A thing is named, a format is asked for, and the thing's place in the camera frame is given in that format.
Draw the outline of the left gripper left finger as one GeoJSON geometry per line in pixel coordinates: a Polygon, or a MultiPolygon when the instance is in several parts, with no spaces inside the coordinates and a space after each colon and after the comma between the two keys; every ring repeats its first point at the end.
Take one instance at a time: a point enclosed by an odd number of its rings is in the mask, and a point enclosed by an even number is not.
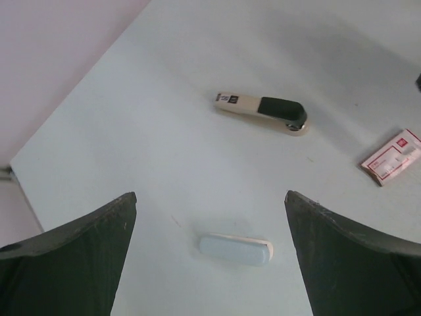
{"type": "Polygon", "coordinates": [[[2,315],[110,315],[136,222],[128,192],[1,248],[2,315]]]}

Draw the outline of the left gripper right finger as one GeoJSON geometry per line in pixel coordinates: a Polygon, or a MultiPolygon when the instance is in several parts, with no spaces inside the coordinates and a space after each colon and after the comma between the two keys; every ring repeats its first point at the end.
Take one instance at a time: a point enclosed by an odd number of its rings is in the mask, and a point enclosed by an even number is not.
{"type": "Polygon", "coordinates": [[[285,211],[313,315],[419,315],[420,244],[289,191],[285,211]]]}

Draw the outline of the red white staple box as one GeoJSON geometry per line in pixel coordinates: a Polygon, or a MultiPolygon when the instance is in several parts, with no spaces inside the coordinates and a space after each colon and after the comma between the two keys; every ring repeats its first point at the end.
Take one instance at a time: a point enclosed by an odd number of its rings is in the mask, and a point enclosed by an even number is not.
{"type": "Polygon", "coordinates": [[[360,164],[379,186],[385,186],[420,159],[420,138],[408,128],[391,138],[360,164]]]}

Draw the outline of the beige black stapler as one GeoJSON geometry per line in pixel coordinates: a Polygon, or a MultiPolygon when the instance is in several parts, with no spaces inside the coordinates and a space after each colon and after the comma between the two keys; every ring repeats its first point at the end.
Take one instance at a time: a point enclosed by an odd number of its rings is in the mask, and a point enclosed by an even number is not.
{"type": "Polygon", "coordinates": [[[307,112],[297,101],[219,92],[214,106],[229,113],[279,122],[282,130],[291,136],[303,136],[309,129],[307,112]]]}

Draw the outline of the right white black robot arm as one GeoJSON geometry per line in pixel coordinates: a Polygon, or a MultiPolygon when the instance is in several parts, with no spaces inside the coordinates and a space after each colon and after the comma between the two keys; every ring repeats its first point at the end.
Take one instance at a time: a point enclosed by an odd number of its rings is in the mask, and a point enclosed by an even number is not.
{"type": "Polygon", "coordinates": [[[421,92],[421,74],[418,76],[418,78],[416,79],[416,87],[418,88],[418,90],[421,92]]]}

